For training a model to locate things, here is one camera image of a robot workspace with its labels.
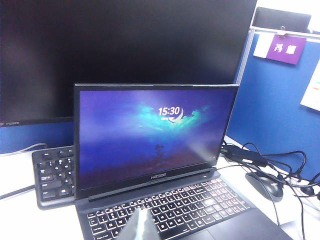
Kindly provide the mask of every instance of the laptop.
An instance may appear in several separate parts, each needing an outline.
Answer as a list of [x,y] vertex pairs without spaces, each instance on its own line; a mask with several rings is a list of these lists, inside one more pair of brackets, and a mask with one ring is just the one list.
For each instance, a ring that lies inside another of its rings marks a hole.
[[216,170],[238,87],[75,84],[84,239],[116,239],[137,209],[154,239],[291,239]]

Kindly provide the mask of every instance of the laptop bezel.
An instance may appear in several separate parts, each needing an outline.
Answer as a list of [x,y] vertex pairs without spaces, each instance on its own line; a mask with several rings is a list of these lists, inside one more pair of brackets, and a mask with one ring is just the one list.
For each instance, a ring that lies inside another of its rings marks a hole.
[[[238,84],[221,84],[221,85],[189,85],[189,84],[94,84],[94,83],[75,83],[74,84],[74,152],[75,152],[75,200],[84,198],[101,198],[116,193],[125,192],[128,190],[150,186],[161,182],[178,179],[181,177],[193,175],[196,173],[202,173],[209,171],[213,168],[218,160],[217,157],[208,162],[199,163],[195,165],[189,165],[179,167],[167,171],[154,172],[140,177],[129,178],[122,181],[116,181],[107,183],[100,186],[80,189],[78,186],[79,182],[79,171],[80,171],[80,92],[81,91],[132,91],[132,90],[192,90],[192,89],[206,89],[206,88],[233,88],[234,95],[230,105],[229,114],[224,127],[220,145],[223,143],[224,136],[228,127],[231,112],[234,106],[236,95],[238,92]],[[152,180],[151,176],[162,175],[164,177]]]

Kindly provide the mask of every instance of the purple name tag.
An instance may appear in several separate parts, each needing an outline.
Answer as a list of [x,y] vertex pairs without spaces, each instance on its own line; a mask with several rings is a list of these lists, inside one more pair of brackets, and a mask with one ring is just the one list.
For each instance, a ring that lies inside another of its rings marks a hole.
[[303,37],[274,35],[266,58],[297,64],[306,41]]

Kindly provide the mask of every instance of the backlit keyboard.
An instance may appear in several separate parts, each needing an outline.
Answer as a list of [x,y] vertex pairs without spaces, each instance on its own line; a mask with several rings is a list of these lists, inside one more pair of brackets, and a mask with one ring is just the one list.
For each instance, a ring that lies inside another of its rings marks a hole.
[[35,151],[32,154],[35,192],[40,209],[74,204],[74,147]]
[[161,239],[196,232],[250,206],[220,178],[86,214],[94,240],[116,239],[136,208],[150,210]]

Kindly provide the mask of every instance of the touchpad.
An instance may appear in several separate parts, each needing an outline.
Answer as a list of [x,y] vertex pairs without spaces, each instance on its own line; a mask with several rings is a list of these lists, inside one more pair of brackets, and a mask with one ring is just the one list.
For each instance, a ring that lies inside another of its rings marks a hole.
[[183,240],[215,240],[207,231],[200,231],[183,238]]

